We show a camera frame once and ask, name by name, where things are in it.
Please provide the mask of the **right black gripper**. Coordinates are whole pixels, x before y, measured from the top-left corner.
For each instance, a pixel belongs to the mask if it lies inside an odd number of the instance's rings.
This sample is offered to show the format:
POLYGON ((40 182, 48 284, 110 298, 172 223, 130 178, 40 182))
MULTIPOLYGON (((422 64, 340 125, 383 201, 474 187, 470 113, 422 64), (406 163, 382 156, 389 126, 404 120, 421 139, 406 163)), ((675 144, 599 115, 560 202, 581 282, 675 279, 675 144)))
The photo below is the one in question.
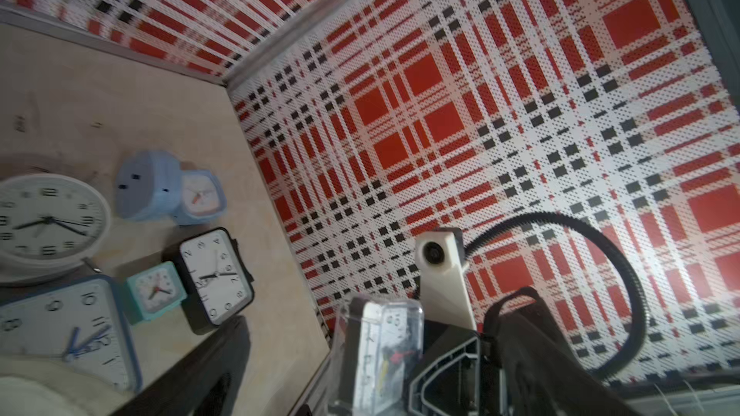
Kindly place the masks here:
POLYGON ((410 415, 636 412, 580 365, 532 287, 493 304, 481 333, 426 322, 407 397, 410 415))

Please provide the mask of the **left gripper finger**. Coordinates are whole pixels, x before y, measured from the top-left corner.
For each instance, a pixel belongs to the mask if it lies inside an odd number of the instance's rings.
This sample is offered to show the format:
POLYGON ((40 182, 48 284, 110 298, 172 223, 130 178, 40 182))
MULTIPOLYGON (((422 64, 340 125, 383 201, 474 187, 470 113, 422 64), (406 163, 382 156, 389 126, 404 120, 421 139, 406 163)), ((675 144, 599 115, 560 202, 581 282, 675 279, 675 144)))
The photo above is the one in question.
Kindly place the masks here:
POLYGON ((242 316, 227 320, 117 415, 231 415, 251 351, 242 316))

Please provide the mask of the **black rectangular alarm clock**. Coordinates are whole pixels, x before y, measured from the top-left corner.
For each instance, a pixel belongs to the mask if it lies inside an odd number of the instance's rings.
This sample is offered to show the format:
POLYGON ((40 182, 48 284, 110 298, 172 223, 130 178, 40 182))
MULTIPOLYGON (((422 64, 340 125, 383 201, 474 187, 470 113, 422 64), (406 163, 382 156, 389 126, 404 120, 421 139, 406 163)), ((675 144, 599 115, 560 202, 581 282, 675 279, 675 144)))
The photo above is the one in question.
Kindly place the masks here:
POLYGON ((225 227, 174 245, 169 257, 187 293, 182 308, 194 333, 219 329, 254 302, 254 279, 225 227))

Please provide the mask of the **teal alarm clock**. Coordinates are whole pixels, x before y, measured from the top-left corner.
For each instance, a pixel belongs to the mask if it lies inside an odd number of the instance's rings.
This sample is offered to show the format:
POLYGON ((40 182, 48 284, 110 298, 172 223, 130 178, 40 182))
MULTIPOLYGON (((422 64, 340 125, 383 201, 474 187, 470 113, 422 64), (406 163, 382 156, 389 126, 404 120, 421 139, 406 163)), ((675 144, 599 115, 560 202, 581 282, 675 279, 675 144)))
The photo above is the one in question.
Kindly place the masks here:
POLYGON ((131 325, 156 320, 178 308, 187 297, 177 268, 171 261, 129 277, 121 290, 125 314, 131 325))

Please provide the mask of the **blue square alarm clock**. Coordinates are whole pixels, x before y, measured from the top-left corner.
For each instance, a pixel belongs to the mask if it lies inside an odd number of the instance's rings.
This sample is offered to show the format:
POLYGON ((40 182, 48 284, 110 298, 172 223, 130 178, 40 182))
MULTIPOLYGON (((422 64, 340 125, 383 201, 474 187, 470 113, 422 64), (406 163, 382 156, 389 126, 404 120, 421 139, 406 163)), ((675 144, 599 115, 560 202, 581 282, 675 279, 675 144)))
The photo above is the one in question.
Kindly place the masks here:
POLYGON ((50 359, 121 391, 143 385, 123 302, 106 275, 1 304, 1 352, 50 359))

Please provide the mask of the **small clear travel clock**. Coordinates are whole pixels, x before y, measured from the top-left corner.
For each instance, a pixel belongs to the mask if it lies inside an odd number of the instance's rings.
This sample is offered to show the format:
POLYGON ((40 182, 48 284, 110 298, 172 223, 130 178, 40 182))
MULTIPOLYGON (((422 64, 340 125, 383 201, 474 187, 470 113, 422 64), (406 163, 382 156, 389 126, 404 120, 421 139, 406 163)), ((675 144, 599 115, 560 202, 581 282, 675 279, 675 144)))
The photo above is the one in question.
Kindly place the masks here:
POLYGON ((417 300, 350 296, 331 349, 327 414, 406 415, 423 329, 417 300))

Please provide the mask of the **cream canvas tote bag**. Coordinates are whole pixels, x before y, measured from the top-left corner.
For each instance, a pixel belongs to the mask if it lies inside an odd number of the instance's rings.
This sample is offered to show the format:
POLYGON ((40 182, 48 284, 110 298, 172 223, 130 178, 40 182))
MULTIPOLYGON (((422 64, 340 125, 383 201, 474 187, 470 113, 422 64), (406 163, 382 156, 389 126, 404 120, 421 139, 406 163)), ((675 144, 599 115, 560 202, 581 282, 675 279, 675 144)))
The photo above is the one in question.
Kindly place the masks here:
POLYGON ((1 358, 3 415, 110 415, 133 397, 130 391, 60 361, 1 358))

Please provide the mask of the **light blue alarm clock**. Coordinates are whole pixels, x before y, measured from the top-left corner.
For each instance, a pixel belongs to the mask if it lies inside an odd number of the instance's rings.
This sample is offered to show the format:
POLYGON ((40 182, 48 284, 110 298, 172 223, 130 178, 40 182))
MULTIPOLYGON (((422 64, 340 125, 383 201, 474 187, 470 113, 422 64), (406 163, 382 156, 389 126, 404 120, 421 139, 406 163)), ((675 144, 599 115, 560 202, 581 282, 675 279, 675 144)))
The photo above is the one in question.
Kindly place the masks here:
POLYGON ((164 150, 144 150, 123 162, 115 179, 117 214, 129 221, 171 215, 182 196, 180 161, 164 150))

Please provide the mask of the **white round alarm clock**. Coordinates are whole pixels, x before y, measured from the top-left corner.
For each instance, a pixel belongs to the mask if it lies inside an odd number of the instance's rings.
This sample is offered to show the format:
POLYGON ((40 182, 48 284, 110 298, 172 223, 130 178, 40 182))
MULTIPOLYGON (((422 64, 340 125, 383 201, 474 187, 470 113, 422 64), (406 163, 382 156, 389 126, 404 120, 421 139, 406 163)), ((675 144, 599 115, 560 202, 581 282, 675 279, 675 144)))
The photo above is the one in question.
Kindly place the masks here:
POLYGON ((86 265, 107 237, 108 201, 73 177, 34 173, 1 181, 1 285, 44 283, 86 265))

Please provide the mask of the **white blue oval clock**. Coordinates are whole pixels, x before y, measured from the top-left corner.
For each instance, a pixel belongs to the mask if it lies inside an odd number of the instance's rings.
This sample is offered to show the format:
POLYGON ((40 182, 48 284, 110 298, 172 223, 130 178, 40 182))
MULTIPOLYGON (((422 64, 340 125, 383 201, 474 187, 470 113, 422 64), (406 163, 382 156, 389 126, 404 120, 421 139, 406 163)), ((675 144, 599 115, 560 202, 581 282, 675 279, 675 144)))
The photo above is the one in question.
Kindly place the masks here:
POLYGON ((202 225, 225 213, 227 199, 219 179, 211 171, 181 171, 181 178, 180 202, 172 214, 177 225, 202 225))

